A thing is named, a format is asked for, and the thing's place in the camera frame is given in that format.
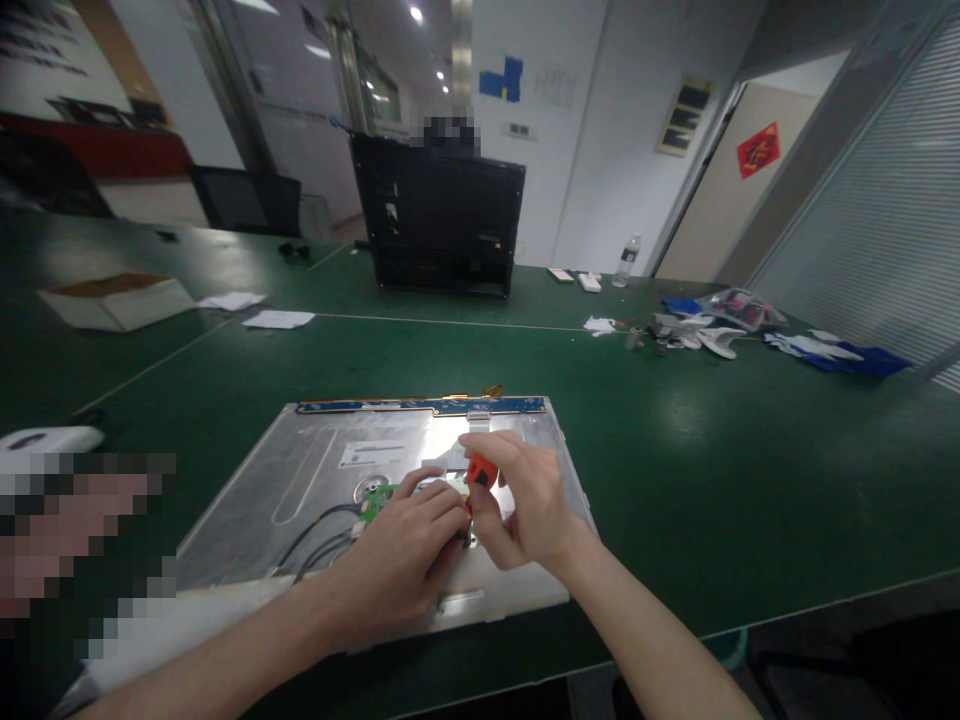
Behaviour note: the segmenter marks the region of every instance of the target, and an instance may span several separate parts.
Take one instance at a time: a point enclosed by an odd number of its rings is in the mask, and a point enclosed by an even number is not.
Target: plastic bottle
[[[623,248],[623,254],[620,256],[620,264],[617,265],[617,272],[613,276],[614,287],[626,287],[627,278],[630,277],[630,271],[633,269],[633,263],[637,260],[637,253],[640,252],[640,236],[634,235],[630,242]]]

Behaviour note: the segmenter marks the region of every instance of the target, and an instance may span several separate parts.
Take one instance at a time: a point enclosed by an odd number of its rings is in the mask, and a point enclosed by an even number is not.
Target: person
[[[504,521],[470,488],[474,533],[502,570],[540,563],[603,638],[643,715],[759,718],[730,675],[566,505],[556,453],[509,431],[460,437],[500,468],[516,502]],[[100,698],[75,717],[233,718],[325,657],[426,615],[463,549],[463,499],[439,468],[409,473],[340,560],[230,629]],[[229,672],[222,669],[229,667]]]

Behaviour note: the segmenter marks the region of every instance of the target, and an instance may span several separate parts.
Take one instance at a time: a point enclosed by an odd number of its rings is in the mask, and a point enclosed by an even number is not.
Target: red wall
[[[0,113],[9,132],[33,133],[70,147],[96,180],[185,177],[192,164],[176,133],[77,125]]]

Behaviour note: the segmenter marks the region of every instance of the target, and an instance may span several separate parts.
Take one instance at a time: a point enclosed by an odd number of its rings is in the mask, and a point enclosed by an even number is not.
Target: orange tool
[[[483,485],[487,490],[491,490],[499,474],[500,468],[483,455],[474,453],[473,457],[470,458],[470,467],[467,468],[467,486],[477,483]]]

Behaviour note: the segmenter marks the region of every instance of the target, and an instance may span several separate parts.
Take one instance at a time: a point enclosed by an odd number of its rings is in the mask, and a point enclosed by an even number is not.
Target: ceiling light
[[[304,47],[312,52],[314,55],[322,57],[324,60],[330,59],[330,51],[324,50],[323,48],[318,48],[316,45],[304,45]]]
[[[263,10],[264,12],[273,13],[274,15],[279,15],[280,11],[277,10],[273,5],[268,3],[266,0],[233,0],[237,5],[246,5],[247,7],[252,7],[254,10]]]

